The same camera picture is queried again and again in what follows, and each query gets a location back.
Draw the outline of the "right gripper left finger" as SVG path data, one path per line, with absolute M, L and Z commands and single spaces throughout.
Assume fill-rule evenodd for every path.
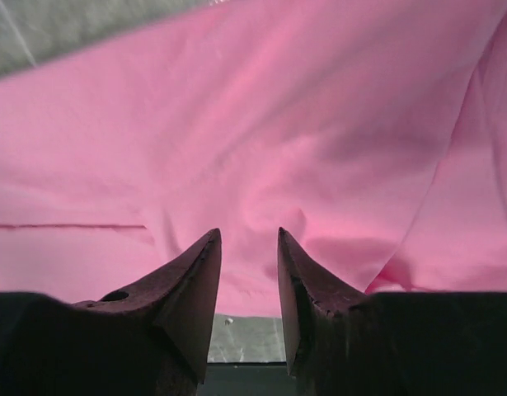
M 0 292 L 0 395 L 194 395 L 204 382 L 218 229 L 97 301 Z

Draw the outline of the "pink t shirt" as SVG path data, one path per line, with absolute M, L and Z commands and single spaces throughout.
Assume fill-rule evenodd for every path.
M 230 1 L 0 80 L 0 290 L 98 299 L 287 229 L 362 291 L 507 290 L 507 1 Z

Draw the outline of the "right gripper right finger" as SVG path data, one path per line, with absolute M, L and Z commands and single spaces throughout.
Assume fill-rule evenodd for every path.
M 300 395 L 507 395 L 507 292 L 366 295 L 278 233 L 289 374 Z

